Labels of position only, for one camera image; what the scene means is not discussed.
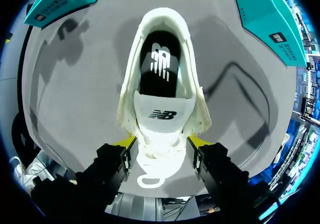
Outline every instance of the white sneaker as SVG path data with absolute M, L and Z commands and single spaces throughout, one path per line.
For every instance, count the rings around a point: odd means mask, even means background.
M 211 126 L 198 83 L 195 55 L 184 19 L 168 8 L 148 12 L 130 51 L 117 120 L 138 138 L 137 162 L 146 172 L 143 188 L 157 188 L 175 174 L 186 155 L 188 136 Z M 160 179 L 146 185 L 144 178 Z

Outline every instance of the shoe insole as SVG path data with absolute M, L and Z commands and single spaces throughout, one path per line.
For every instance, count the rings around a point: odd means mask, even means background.
M 140 94 L 174 98 L 180 61 L 179 40 L 166 31 L 149 34 L 140 54 Z

